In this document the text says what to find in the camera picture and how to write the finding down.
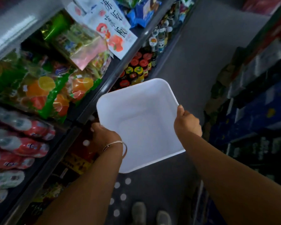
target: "forearm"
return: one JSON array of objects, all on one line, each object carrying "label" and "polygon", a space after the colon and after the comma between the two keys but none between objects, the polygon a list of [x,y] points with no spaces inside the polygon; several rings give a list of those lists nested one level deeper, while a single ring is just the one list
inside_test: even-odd
[{"label": "forearm", "polygon": [[281,186],[191,132],[178,137],[228,224],[281,223]]},{"label": "forearm", "polygon": [[39,218],[37,225],[103,225],[122,163],[123,145],[111,145]]}]

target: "white shoe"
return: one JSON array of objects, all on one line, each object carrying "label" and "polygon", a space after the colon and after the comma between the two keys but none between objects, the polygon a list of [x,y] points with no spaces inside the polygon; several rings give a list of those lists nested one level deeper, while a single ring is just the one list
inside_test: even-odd
[{"label": "white shoe", "polygon": [[147,209],[143,202],[134,203],[131,213],[134,225],[146,225]]},{"label": "white shoe", "polygon": [[156,216],[157,225],[172,225],[170,215],[165,211],[159,211]]}]

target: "light spot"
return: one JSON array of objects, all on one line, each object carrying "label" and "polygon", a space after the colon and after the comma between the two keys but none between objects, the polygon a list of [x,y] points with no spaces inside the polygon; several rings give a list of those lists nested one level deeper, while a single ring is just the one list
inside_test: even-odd
[{"label": "light spot", "polygon": [[119,209],[114,210],[113,215],[114,217],[118,217],[120,215],[120,210]]},{"label": "light spot", "polygon": [[126,185],[129,185],[131,183],[131,178],[126,178],[125,183]]},{"label": "light spot", "polygon": [[84,140],[82,144],[83,144],[83,146],[87,147],[88,145],[90,145],[90,141]]},{"label": "light spot", "polygon": [[120,187],[120,183],[119,182],[116,182],[115,184],[114,184],[114,187],[117,189],[117,188],[119,188]]},{"label": "light spot", "polygon": [[126,200],[126,198],[127,198],[127,195],[126,194],[121,194],[121,200]]}]

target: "bangle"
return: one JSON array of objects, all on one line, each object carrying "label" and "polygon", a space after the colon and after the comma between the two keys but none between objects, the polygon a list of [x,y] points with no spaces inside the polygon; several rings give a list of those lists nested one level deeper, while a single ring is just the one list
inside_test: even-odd
[{"label": "bangle", "polygon": [[108,145],[106,145],[104,148],[103,148],[103,151],[105,151],[110,145],[112,145],[112,144],[115,144],[115,143],[122,143],[123,145],[125,145],[125,147],[126,147],[126,149],[125,149],[125,153],[124,153],[124,155],[123,155],[123,158],[126,156],[126,154],[127,154],[127,145],[125,144],[125,142],[123,142],[123,141],[121,141],[121,140],[117,140],[117,141],[115,141],[115,142],[112,142],[112,143],[110,143],[110,144],[108,144]]}]

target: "floor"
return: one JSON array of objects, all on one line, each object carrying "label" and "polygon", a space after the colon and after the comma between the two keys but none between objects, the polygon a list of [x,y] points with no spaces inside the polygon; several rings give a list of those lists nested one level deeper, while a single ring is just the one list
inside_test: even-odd
[{"label": "floor", "polygon": [[[236,47],[245,47],[268,20],[240,11],[241,6],[242,0],[200,0],[157,76],[170,84],[178,102],[201,123],[218,72],[229,63]],[[147,224],[155,224],[160,209],[170,214],[173,225],[182,224],[181,205],[185,205],[185,195],[198,179],[185,153],[129,174],[119,174],[116,187],[120,186],[114,189],[105,224],[131,223],[130,210],[135,201],[145,202]]]}]

